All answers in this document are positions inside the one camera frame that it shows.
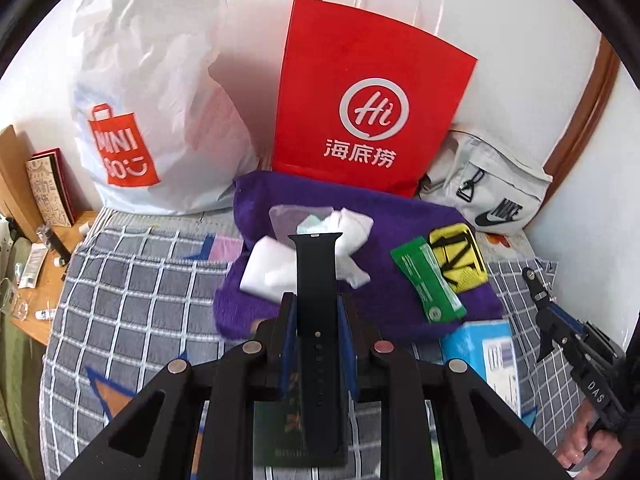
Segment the person's right hand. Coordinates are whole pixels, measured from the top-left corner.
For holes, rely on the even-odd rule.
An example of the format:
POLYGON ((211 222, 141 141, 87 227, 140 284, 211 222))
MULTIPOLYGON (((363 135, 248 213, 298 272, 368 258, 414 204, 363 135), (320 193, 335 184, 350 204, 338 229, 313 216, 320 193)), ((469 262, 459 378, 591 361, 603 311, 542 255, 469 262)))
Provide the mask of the person's right hand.
POLYGON ((576 412, 574 424, 564 432, 563 440, 555 450, 554 456, 563 468, 572 468, 579 464, 585 455, 587 445, 596 452, 592 460, 580 471, 576 479, 599 479, 612 464, 622 446, 615 434, 598 431, 592 438, 588 429, 597 418, 597 413, 587 400, 576 412))

